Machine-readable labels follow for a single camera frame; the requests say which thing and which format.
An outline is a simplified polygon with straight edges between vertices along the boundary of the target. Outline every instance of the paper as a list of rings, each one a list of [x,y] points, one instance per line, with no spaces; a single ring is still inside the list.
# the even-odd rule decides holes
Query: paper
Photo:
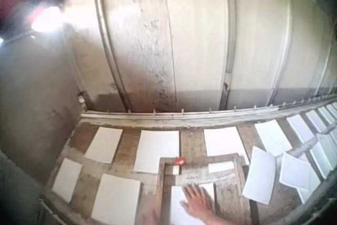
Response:
[[[268,205],[272,196],[276,173],[276,158],[253,147],[252,161],[242,195]]]
[[[305,154],[301,155],[299,157],[299,159],[309,163]],[[297,188],[297,192],[298,192],[298,194],[300,196],[300,199],[301,199],[303,204],[305,204],[305,202],[308,200],[308,198],[311,196],[311,194],[316,190],[316,188],[320,184],[321,184],[321,181],[320,181],[319,177],[317,176],[314,169],[311,167],[310,168],[310,190],[306,191],[306,190],[302,190],[302,189]]]
[[[160,158],[177,156],[179,156],[179,131],[142,130],[134,170],[158,173]],[[176,166],[173,173],[178,172],[179,166]]]
[[[255,124],[255,127],[265,149],[273,156],[278,156],[284,151],[292,149],[276,120]]]
[[[302,143],[314,138],[314,134],[299,114],[286,119]]]
[[[122,132],[122,129],[100,127],[84,156],[98,162],[112,163]]]
[[[103,174],[91,217],[109,225],[135,223],[140,181]]]
[[[69,203],[72,199],[82,165],[68,158],[63,159],[52,191]]]
[[[204,188],[206,193],[211,197],[214,208],[214,185],[201,184],[199,187]],[[171,209],[170,209],[170,224],[172,225],[204,225],[204,223],[196,218],[189,216],[183,207],[180,205],[180,201],[186,201],[186,197],[182,190],[182,187],[174,186],[171,188]]]
[[[324,106],[318,108],[318,111],[329,124],[332,124],[335,121],[335,118],[328,112],[328,110]]]
[[[335,144],[337,145],[337,128],[331,130],[330,134],[332,136],[332,139],[335,141]]]
[[[204,134],[208,156],[238,153],[241,157],[242,165],[249,165],[247,153],[236,127],[205,129]],[[209,164],[209,173],[231,170],[233,168],[233,162],[212,163]]]
[[[309,191],[310,171],[311,165],[308,162],[283,153],[280,183]]]
[[[324,179],[327,179],[329,172],[333,169],[328,162],[328,158],[326,157],[322,145],[318,142],[311,150],[312,158],[314,159],[318,170],[322,174]]]
[[[329,110],[329,112],[332,114],[332,116],[337,119],[337,109],[332,105],[327,105],[326,108]]]
[[[324,154],[326,155],[326,158],[328,159],[328,162],[332,169],[334,169],[337,165],[337,146],[332,140],[332,137],[330,134],[318,134],[318,141],[322,146],[322,149],[324,151]]]
[[[314,110],[306,113],[305,115],[319,133],[322,133],[326,129],[326,125]]]

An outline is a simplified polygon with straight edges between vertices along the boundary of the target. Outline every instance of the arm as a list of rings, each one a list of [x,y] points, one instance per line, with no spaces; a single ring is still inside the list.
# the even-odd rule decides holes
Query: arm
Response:
[[[190,216],[203,221],[206,225],[233,225],[213,212],[211,199],[203,188],[188,184],[183,187],[183,191],[187,202],[182,201],[180,204]]]

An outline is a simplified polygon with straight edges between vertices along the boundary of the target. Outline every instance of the concrete wall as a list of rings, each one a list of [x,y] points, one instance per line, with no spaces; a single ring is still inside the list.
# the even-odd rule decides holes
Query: concrete wall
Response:
[[[59,34],[0,48],[1,149],[45,183],[80,115],[79,92]]]
[[[247,108],[334,91],[333,22],[312,0],[64,6],[69,44],[98,111]]]

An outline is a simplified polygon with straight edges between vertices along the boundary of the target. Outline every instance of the light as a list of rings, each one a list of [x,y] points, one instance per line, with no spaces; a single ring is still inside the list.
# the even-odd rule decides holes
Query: light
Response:
[[[56,6],[44,9],[32,24],[32,29],[38,32],[52,32],[62,26],[63,19],[60,9]]]

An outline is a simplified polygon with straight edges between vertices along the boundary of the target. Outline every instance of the human hand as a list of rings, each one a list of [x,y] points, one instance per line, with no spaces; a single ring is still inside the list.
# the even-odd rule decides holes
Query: human hand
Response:
[[[202,221],[213,215],[211,199],[203,188],[198,187],[196,184],[188,184],[183,187],[183,192],[187,202],[181,201],[180,205],[185,209],[186,213]]]
[[[142,225],[159,225],[159,218],[154,210],[142,215]]]

